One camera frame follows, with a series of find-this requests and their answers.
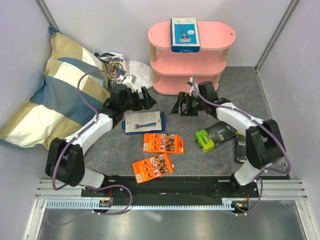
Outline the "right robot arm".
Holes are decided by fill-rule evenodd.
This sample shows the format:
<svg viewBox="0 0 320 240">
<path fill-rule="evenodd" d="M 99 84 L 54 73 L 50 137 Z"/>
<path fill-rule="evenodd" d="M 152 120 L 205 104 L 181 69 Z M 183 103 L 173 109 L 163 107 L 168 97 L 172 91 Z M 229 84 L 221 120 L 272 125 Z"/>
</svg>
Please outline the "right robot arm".
<svg viewBox="0 0 320 240">
<path fill-rule="evenodd" d="M 218 97 L 210 81 L 196 83 L 191 77 L 187 82 L 189 92 L 179 92 L 171 114 L 196 117 L 205 111 L 217 120 L 225 122 L 245 136 L 246 162 L 230 177 L 229 191 L 235 197 L 247 191 L 247 185 L 256 181 L 263 171 L 285 158 L 287 170 L 291 163 L 277 122 L 254 117 L 235 106 L 229 99 Z"/>
</svg>

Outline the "white blue razor box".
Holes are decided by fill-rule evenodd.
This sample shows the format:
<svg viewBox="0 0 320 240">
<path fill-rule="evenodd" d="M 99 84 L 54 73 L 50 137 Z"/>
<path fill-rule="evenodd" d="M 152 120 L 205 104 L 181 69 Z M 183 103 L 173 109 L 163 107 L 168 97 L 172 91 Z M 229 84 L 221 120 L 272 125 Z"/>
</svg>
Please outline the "white blue razor box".
<svg viewBox="0 0 320 240">
<path fill-rule="evenodd" d="M 163 111 L 127 114 L 121 123 L 126 135 L 162 133 L 166 130 L 167 119 Z"/>
</svg>

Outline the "blue razor box clear front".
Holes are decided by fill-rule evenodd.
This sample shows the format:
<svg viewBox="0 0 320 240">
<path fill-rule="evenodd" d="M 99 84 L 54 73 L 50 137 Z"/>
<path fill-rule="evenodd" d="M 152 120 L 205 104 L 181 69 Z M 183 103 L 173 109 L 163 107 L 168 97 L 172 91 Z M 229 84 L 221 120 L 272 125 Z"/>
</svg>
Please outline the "blue razor box clear front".
<svg viewBox="0 0 320 240">
<path fill-rule="evenodd" d="M 170 46 L 173 53 L 198 53 L 200 38 L 195 17 L 170 19 Z"/>
</svg>

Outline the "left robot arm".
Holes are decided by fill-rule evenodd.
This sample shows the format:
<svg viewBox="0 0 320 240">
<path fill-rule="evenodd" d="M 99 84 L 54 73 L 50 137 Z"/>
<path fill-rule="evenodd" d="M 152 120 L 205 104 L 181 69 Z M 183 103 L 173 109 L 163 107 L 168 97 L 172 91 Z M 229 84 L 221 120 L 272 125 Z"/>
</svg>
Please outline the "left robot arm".
<svg viewBox="0 0 320 240">
<path fill-rule="evenodd" d="M 90 187 L 99 197 L 109 193 L 110 185 L 104 181 L 105 175 L 86 168 L 84 156 L 102 135 L 123 119 L 126 111 L 149 110 L 157 103 L 146 87 L 141 87 L 141 91 L 142 98 L 137 90 L 124 84 L 117 85 L 92 120 L 65 139 L 55 138 L 50 143 L 45 174 L 53 184 L 60 181 L 64 186 Z"/>
</svg>

